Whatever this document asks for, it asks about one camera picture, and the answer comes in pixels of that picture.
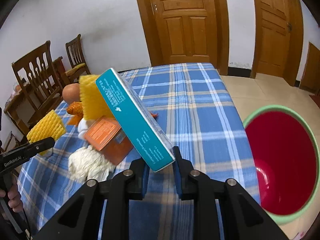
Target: tablecloth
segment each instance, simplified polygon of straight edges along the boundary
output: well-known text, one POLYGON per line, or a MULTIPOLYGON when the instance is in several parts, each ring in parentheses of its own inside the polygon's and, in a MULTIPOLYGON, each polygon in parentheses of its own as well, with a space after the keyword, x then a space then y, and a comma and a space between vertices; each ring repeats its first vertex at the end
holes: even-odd
MULTIPOLYGON (((185 63, 142 68, 122 73, 146 107, 158 113, 157 122, 183 158, 210 178, 235 178, 259 202, 257 175, 249 142, 239 114, 217 70, 209 63, 185 63)), ((67 104, 56 109, 67 123, 67 104)), ((68 176, 68 157, 87 145, 77 129, 55 144, 48 158, 33 157, 21 169, 21 199, 36 233, 81 184, 68 176)), ((115 173, 139 158, 133 149, 115 173)), ((143 201, 130 201, 130 239, 192 239, 193 202, 180 201, 172 166, 150 171, 143 201)))

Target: egg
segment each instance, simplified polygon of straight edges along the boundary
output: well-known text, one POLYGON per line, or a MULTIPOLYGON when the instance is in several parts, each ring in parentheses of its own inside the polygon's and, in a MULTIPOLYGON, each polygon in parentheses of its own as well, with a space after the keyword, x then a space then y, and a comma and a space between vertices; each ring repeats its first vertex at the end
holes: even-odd
POLYGON ((80 102, 80 85, 78 83, 66 85, 62 90, 62 97, 68 105, 80 102))

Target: metal screw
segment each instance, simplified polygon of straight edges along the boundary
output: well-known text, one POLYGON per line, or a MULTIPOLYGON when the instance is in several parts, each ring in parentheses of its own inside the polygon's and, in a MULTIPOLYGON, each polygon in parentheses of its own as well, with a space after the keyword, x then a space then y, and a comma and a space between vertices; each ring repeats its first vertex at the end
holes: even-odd
POLYGON ((190 175, 193 176, 193 177, 197 177, 197 176, 200 175, 200 171, 192 170, 192 171, 190 171, 190 175))
POLYGON ((89 187, 93 187, 94 185, 96 185, 96 181, 94 180, 94 179, 89 179, 88 181, 87 181, 87 186, 89 186, 89 187))
POLYGON ((123 171, 123 175, 126 176, 126 177, 129 177, 133 174, 133 171, 132 170, 125 170, 123 171))
POLYGON ((230 185, 230 186, 234 186, 235 184, 237 184, 237 181, 235 179, 228 179, 227 180, 227 183, 230 185))

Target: green rim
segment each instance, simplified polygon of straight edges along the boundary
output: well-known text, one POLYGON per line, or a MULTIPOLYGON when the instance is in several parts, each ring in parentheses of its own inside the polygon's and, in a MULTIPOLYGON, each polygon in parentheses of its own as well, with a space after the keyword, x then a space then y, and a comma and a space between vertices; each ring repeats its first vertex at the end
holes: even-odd
POLYGON ((315 193, 318 190, 318 186, 319 186, 319 182, 320 182, 320 176, 319 176, 319 167, 320 167, 320 155, 319 155, 319 148, 316 142, 316 138, 313 135, 313 132, 311 131, 309 125, 306 123, 306 121, 295 111, 293 111, 292 109, 286 107, 286 106, 280 106, 280 105, 269 105, 269 106, 264 106, 259 108, 258 110, 254 111, 252 114, 250 114, 243 122, 243 126, 244 128, 246 128, 251 121, 258 115, 264 113, 264 112, 270 112, 270 111, 280 111, 280 112, 284 112, 287 113, 289 115, 291 115, 292 117, 294 117, 296 120, 298 120, 301 125, 305 128, 305 130, 307 131, 307 133, 310 136, 310 139, 312 141, 313 147, 316 151, 316 158, 317 158, 317 178, 316 178, 316 184, 313 188, 312 194, 310 196, 310 198, 307 200, 307 202, 304 204, 304 206, 299 209, 297 212, 290 214, 290 215, 277 215, 277 214, 273 214, 269 211, 266 211, 269 216, 277 223, 277 224, 285 224, 285 223, 289 223, 293 220, 295 220, 296 218, 300 217, 311 205, 311 203, 313 202, 314 198, 315 198, 315 193))

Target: orange box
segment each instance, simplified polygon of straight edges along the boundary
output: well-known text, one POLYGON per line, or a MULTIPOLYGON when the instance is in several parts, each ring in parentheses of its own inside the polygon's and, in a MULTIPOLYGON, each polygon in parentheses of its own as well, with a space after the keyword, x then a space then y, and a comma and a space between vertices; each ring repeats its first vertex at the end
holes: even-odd
POLYGON ((105 116, 87 130, 84 138, 114 165, 118 165, 133 148, 119 123, 105 116))

